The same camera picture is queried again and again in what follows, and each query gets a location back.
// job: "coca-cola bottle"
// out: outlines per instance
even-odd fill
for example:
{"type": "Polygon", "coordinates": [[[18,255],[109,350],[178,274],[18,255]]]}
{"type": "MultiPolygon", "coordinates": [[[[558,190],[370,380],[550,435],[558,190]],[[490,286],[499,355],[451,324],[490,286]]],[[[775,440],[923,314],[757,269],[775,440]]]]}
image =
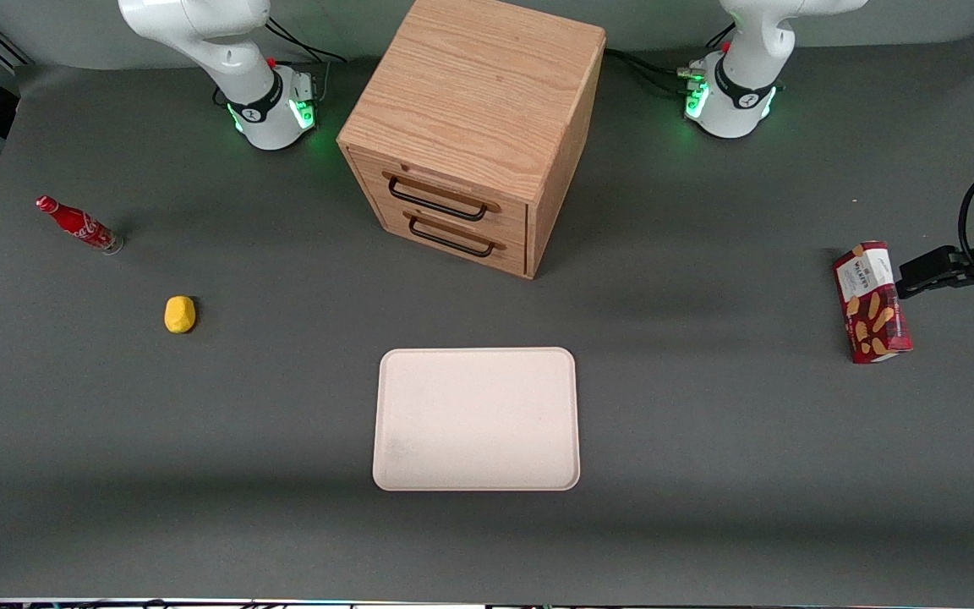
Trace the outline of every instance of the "coca-cola bottle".
{"type": "Polygon", "coordinates": [[[96,247],[104,255],[117,254],[123,249],[123,238],[80,209],[59,204],[47,195],[38,198],[36,206],[54,218],[64,231],[96,247]]]}

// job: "drawer handle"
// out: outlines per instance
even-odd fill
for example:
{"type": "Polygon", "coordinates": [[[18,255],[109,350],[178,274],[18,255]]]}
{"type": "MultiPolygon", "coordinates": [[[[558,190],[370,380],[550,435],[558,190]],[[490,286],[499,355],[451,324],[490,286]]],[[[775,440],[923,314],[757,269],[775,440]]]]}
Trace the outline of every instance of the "drawer handle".
{"type": "Polygon", "coordinates": [[[495,244],[491,242],[487,243],[487,250],[472,250],[471,247],[467,247],[459,243],[453,243],[449,239],[437,238],[437,236],[430,233],[425,233],[416,228],[416,222],[418,222],[418,220],[419,219],[416,216],[412,216],[408,219],[408,230],[411,231],[413,235],[418,236],[418,238],[433,240],[433,242],[437,243],[438,245],[452,247],[454,250],[463,251],[464,254],[475,255],[476,258],[487,258],[491,251],[495,251],[495,244]]]}
{"type": "Polygon", "coordinates": [[[479,212],[476,213],[465,213],[463,211],[457,211],[457,209],[452,209],[446,207],[445,205],[438,205],[437,203],[432,203],[432,201],[426,200],[425,198],[420,198],[418,196],[412,196],[401,192],[397,189],[397,177],[390,178],[390,194],[399,198],[399,200],[406,200],[408,203],[413,203],[419,205],[420,207],[425,207],[428,209],[433,209],[433,211],[440,211],[441,213],[447,213],[453,218],[460,218],[468,222],[479,222],[484,219],[484,214],[487,213],[487,205],[479,206],[479,212]]]}

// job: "white tray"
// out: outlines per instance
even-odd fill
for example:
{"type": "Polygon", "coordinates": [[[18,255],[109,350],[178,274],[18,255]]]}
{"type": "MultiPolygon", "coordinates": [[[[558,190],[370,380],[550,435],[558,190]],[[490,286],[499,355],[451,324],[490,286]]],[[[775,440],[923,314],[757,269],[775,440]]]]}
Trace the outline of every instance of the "white tray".
{"type": "Polygon", "coordinates": [[[581,474],[573,356],[396,349],[382,358],[375,483],[387,491],[565,491],[581,474]]]}

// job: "yellow object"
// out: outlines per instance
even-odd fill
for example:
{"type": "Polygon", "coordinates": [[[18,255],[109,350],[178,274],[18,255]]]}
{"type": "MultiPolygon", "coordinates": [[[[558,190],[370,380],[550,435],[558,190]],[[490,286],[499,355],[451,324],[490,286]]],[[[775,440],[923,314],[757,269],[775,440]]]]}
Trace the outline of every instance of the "yellow object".
{"type": "Polygon", "coordinates": [[[167,300],[167,307],[163,309],[163,325],[167,326],[168,332],[189,332],[197,319],[194,301],[189,296],[172,296],[167,300]]]}

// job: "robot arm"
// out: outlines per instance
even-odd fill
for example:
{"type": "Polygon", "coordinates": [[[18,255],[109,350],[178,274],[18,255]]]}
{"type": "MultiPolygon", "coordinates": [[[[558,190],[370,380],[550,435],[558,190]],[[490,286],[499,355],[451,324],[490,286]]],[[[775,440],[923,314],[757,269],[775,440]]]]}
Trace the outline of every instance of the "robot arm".
{"type": "Polygon", "coordinates": [[[727,51],[692,62],[712,74],[687,103],[687,118],[719,138],[741,138],[769,114],[773,83],[796,49],[788,19],[854,11],[867,0],[720,0],[737,28],[727,51]]]}
{"type": "Polygon", "coordinates": [[[228,100],[250,103],[273,85],[270,66],[252,41],[206,41],[264,26],[270,18],[268,0],[120,0],[119,11],[131,30],[197,62],[228,100]]]}
{"type": "Polygon", "coordinates": [[[262,150],[293,143],[314,126],[313,82],[273,67],[250,40],[208,42],[265,25],[270,0],[119,0],[131,30],[192,58],[220,86],[236,128],[262,150]]]}

